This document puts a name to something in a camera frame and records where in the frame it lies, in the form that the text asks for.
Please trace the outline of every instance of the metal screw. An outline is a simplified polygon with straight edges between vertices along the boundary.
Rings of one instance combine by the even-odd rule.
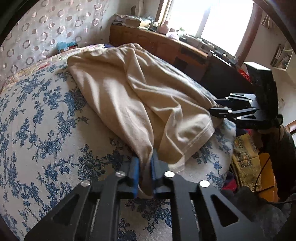
[[[207,180],[200,181],[200,186],[203,188],[207,188],[210,186],[210,183]]]
[[[115,173],[115,176],[117,176],[117,177],[124,177],[125,175],[126,175],[126,173],[123,171],[119,171],[119,172]]]
[[[83,187],[88,187],[91,184],[91,182],[89,180],[83,180],[80,185]]]
[[[174,177],[175,176],[175,173],[174,172],[171,172],[171,171],[167,171],[167,172],[165,172],[165,176],[166,177]]]

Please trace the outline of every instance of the bed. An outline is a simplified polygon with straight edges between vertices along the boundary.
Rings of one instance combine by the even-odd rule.
[[[82,180],[102,180],[132,156],[88,106],[67,58],[42,60],[9,77],[0,94],[0,214],[19,240]],[[218,190],[229,169],[235,125],[224,120],[181,175]],[[171,240],[169,200],[123,200],[119,240]]]

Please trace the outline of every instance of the bright window pane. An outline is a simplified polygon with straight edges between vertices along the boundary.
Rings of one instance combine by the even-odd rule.
[[[175,0],[170,12],[169,27],[196,35],[204,11],[209,8],[212,0]]]
[[[235,55],[247,29],[252,0],[216,0],[201,37]]]

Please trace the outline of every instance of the red object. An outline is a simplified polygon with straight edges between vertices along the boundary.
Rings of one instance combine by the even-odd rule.
[[[245,79],[246,79],[247,81],[251,82],[251,79],[250,79],[249,74],[246,73],[245,71],[243,71],[243,69],[239,69],[239,73],[240,73],[243,77],[245,77]]]
[[[232,179],[227,185],[224,185],[222,187],[222,190],[231,190],[231,191],[235,191],[237,189],[237,182],[235,181],[235,179]]]

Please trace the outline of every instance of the bedspread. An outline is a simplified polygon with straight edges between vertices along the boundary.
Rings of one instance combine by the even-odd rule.
[[[43,60],[2,88],[0,214],[20,240],[80,181],[102,180],[132,156],[88,106],[67,69],[70,55],[102,47]],[[209,180],[220,190],[234,136],[235,125],[225,119],[180,174],[194,182]],[[169,200],[137,198],[120,206],[119,240],[172,239]]]

